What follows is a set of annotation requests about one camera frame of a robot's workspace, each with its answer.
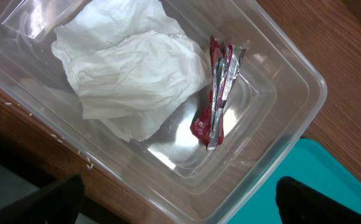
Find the white napkin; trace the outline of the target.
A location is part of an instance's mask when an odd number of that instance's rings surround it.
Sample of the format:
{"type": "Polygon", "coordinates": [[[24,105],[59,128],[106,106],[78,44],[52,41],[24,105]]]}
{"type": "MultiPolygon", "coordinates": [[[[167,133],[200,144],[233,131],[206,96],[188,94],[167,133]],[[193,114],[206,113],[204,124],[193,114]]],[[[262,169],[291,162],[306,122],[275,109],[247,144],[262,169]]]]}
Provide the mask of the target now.
{"type": "Polygon", "coordinates": [[[55,34],[83,118],[125,141],[150,138],[210,80],[204,52],[157,0],[94,0],[55,34]]]}

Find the red snack wrapper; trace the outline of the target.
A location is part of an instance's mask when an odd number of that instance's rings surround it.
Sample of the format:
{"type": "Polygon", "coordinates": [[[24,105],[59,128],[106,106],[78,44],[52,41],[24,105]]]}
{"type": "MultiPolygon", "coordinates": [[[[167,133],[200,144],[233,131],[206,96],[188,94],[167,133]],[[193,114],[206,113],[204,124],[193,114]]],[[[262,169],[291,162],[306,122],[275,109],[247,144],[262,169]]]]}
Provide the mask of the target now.
{"type": "Polygon", "coordinates": [[[245,48],[233,45],[228,40],[210,36],[210,66],[212,87],[209,104],[202,116],[190,127],[207,151],[214,151],[223,143],[223,117],[231,90],[240,74],[245,48]]]}

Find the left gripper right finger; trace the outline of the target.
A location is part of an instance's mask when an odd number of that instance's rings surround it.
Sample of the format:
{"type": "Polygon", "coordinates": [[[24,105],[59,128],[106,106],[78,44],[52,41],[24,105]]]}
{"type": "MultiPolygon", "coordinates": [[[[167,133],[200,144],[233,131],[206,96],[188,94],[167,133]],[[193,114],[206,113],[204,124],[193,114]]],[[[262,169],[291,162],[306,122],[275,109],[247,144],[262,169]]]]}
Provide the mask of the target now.
{"type": "Polygon", "coordinates": [[[361,224],[361,214],[290,176],[278,180],[275,200],[283,224],[361,224]]]}

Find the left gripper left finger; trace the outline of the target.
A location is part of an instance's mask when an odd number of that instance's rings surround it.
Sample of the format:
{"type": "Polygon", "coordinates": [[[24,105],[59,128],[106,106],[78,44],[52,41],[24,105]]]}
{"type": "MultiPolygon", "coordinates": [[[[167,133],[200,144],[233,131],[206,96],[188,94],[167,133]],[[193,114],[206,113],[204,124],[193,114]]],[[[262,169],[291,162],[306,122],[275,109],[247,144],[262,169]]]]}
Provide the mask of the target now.
{"type": "Polygon", "coordinates": [[[82,177],[73,174],[0,209],[0,223],[73,224],[84,199],[82,177]]]}

